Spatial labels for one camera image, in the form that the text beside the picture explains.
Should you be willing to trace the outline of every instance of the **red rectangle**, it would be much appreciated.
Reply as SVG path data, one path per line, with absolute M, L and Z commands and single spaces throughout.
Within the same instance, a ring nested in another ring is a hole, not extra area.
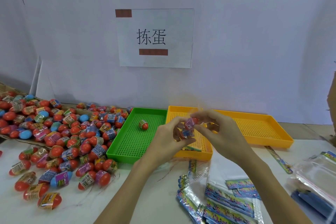
M 116 9 L 115 10 L 116 18 L 132 18 L 131 9 Z
M 139 49 L 139 55 L 168 56 L 168 49 Z

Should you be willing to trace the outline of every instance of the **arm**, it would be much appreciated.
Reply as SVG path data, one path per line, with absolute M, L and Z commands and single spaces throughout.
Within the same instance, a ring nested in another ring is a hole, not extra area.
M 94 224 L 126 224 L 131 221 L 141 191 L 151 173 L 158 166 L 169 161 L 183 147 L 195 142 L 194 138 L 179 139 L 176 127 L 184 120 L 185 118 L 175 117 L 166 125 L 157 128 L 145 154 L 134 163 L 127 179 Z
M 222 156 L 235 162 L 246 172 L 274 224 L 312 223 L 279 184 L 269 166 L 255 154 L 232 118 L 213 110 L 197 112 L 191 116 L 208 124 L 207 128 L 195 125 L 195 129 L 205 136 Z

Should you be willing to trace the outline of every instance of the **paper sign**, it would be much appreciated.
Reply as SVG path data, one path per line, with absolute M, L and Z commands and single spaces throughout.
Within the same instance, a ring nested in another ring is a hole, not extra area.
M 120 66 L 190 68 L 194 9 L 115 10 Z

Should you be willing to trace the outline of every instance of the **person's right hand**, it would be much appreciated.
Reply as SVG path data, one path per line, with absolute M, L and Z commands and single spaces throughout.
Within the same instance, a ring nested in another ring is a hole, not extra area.
M 195 125 L 194 128 L 205 136 L 218 153 L 225 158 L 240 165 L 242 161 L 246 161 L 247 154 L 254 153 L 237 123 L 231 117 L 214 110 L 195 112 L 190 116 L 198 118 L 199 123 L 207 123 L 207 128 L 202 125 Z

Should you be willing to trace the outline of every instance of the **person's right arm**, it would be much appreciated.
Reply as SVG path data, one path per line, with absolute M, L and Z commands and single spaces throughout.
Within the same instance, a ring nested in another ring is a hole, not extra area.
M 196 112 L 191 116 L 208 124 L 207 128 L 195 125 L 195 129 L 205 136 L 222 156 L 235 162 L 245 171 L 274 224 L 312 223 L 274 177 L 269 166 L 255 154 L 232 118 L 213 110 Z

